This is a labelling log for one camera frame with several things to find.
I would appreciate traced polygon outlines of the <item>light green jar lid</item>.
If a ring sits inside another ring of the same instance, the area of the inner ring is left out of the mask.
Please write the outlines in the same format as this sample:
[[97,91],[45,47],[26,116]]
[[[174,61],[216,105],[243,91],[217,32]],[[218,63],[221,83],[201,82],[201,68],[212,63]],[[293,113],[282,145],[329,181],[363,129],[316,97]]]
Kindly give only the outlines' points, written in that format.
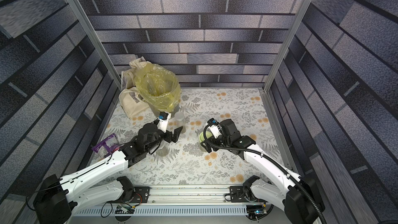
[[200,133],[199,135],[199,143],[205,142],[205,138],[204,136],[206,136],[209,140],[211,137],[213,137],[213,134],[210,131],[206,131],[205,135],[202,133]]

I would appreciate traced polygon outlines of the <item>clear ribbed glass jar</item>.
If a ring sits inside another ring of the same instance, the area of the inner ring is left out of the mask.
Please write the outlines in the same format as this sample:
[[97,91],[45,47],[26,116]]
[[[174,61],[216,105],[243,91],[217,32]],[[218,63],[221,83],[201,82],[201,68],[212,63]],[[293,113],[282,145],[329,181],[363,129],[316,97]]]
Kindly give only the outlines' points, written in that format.
[[[210,131],[206,131],[206,136],[207,136],[207,138],[210,140],[210,138],[212,137],[212,133],[211,133]],[[205,142],[205,139],[204,139],[203,132],[201,132],[201,133],[199,134],[198,147],[199,147],[199,149],[200,149],[202,152],[207,152],[207,153],[210,153],[210,152],[211,152],[211,150],[208,151],[208,150],[206,149],[206,142]]]

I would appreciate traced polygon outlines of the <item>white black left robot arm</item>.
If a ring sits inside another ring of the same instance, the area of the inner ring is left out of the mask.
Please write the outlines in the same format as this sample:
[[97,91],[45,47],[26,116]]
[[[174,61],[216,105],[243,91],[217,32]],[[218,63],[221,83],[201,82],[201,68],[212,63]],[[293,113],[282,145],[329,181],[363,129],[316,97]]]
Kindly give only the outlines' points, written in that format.
[[145,124],[128,143],[118,147],[109,157],[75,173],[58,178],[47,177],[33,202],[41,224],[64,224],[72,215],[101,203],[129,203],[137,198],[131,181],[125,177],[102,186],[97,183],[137,164],[147,154],[161,148],[163,142],[176,143],[183,128],[174,132],[162,130],[155,123]]

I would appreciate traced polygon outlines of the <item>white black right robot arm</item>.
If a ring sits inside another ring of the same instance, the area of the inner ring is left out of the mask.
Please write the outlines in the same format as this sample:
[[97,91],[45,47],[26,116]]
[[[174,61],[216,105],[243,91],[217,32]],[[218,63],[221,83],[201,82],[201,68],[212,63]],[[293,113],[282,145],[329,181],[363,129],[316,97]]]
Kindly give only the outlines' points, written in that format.
[[325,224],[325,205],[314,179],[301,176],[270,157],[251,137],[242,136],[231,119],[208,121],[212,138],[207,144],[213,150],[223,149],[239,156],[263,173],[270,182],[257,176],[246,181],[249,192],[284,211],[293,224],[312,224],[317,219]]

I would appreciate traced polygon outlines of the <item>clear jar near left arm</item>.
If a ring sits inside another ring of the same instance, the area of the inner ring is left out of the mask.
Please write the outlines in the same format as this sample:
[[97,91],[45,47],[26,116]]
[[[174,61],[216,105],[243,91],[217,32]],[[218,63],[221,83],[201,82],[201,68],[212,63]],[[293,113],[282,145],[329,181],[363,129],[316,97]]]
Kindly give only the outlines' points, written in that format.
[[169,154],[169,152],[170,152],[170,148],[169,148],[168,143],[165,142],[165,141],[163,141],[163,142],[161,143],[160,148],[156,151],[155,154],[156,154],[157,156],[159,156],[159,157],[165,157],[165,156],[167,156],[167,155]]

